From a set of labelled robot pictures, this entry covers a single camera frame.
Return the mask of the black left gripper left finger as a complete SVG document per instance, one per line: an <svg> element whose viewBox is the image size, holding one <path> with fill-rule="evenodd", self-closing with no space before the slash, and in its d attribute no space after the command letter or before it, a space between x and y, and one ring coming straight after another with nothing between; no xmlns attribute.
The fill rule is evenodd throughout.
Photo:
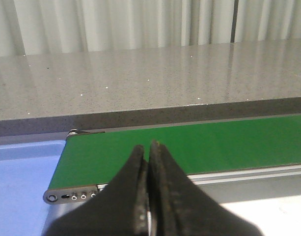
<svg viewBox="0 0 301 236"><path fill-rule="evenodd" d="M148 163L137 145L108 185L93 199L53 221L46 236L148 235Z"/></svg>

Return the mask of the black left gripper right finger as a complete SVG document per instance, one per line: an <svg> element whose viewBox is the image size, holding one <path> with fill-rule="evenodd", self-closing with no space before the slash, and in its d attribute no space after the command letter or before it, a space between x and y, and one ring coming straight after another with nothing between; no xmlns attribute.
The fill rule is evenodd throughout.
<svg viewBox="0 0 301 236"><path fill-rule="evenodd" d="M153 236L262 235L195 185L157 141L149 152L149 201Z"/></svg>

